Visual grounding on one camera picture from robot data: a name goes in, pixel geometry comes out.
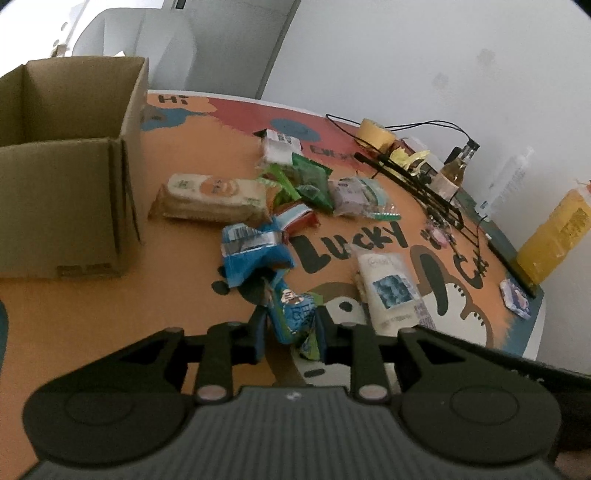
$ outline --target open cardboard box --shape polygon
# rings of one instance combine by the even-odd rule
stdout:
[[[119,275],[136,249],[148,60],[30,61],[0,77],[0,277]]]

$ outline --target chair backrest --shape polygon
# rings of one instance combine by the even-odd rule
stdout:
[[[73,56],[148,57],[150,88],[187,90],[197,55],[197,40],[181,12],[155,8],[111,8],[82,32]]]

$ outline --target orange juice bottle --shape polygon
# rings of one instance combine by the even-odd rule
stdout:
[[[535,284],[543,282],[591,229],[591,183],[570,190],[517,252]]]

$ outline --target roll of tape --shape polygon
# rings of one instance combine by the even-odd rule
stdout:
[[[396,135],[369,118],[364,118],[361,122],[359,130],[357,130],[357,137],[369,145],[374,146],[382,153],[386,153],[396,141]],[[357,143],[362,147],[367,147],[363,142],[357,141]]]

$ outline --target table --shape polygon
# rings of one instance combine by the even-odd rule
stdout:
[[[334,170],[332,177],[358,170],[358,146],[322,116],[265,102],[190,92],[152,92],[145,111],[145,206],[176,172],[254,178],[260,140],[252,133],[273,128],[301,139],[304,155]],[[466,261],[451,249],[436,250],[421,235],[425,217],[418,204],[393,182],[380,179],[398,205],[398,223],[371,223],[321,216],[322,225],[291,238],[298,267],[287,276],[296,292],[313,291],[337,322],[363,322],[364,306],[353,285],[353,261],[343,249],[353,243],[375,251],[399,252],[438,329],[504,351],[535,358],[543,328],[542,295],[530,321],[503,305],[499,282],[507,276],[483,241],[489,263],[475,275],[473,246],[461,235]],[[486,228],[511,248],[494,225]],[[151,221],[145,247],[122,278],[103,280],[1,280],[0,300],[8,312],[9,336],[0,374],[0,478],[17,477],[35,461],[21,425],[28,396],[50,379],[105,356],[169,326],[203,334],[228,320],[246,321],[262,289],[255,278],[232,291],[221,276],[220,226]],[[0,335],[2,316],[0,315]],[[259,365],[235,367],[235,385],[347,381],[348,368],[309,363],[271,345]],[[185,388],[194,380],[190,370]]]

